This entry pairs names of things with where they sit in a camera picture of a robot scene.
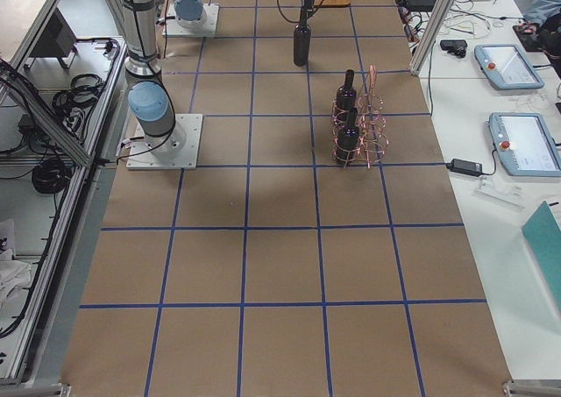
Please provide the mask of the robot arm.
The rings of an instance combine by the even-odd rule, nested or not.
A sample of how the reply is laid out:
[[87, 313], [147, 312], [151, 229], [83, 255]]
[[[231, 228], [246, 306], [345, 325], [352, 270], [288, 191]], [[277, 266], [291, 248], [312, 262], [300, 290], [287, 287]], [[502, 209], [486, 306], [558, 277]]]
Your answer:
[[174, 0], [174, 13], [182, 27], [201, 25], [206, 18], [202, 0]]
[[[294, 64], [302, 67], [308, 63], [311, 29], [308, 20], [316, 13], [315, 1], [302, 0], [299, 20], [294, 30]], [[200, 0], [175, 0], [186, 11], [202, 12]], [[148, 82], [166, 101], [165, 117], [171, 117], [174, 109], [166, 88], [161, 82], [161, 69], [156, 53], [156, 4], [155, 0], [121, 0], [124, 13], [124, 39], [128, 58], [125, 69], [134, 84]]]

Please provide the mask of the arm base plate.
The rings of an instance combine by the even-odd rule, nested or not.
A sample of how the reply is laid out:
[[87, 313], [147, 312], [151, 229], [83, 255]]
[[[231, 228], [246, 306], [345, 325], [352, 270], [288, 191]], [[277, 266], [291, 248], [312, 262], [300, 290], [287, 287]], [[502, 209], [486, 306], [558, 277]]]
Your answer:
[[174, 4], [171, 4], [167, 10], [163, 34], [170, 38], [214, 38], [219, 10], [219, 4], [203, 4], [199, 19], [177, 19]]
[[167, 137], [146, 137], [140, 123], [131, 143], [129, 170], [194, 170], [197, 167], [202, 134], [202, 114], [176, 114], [175, 127]]

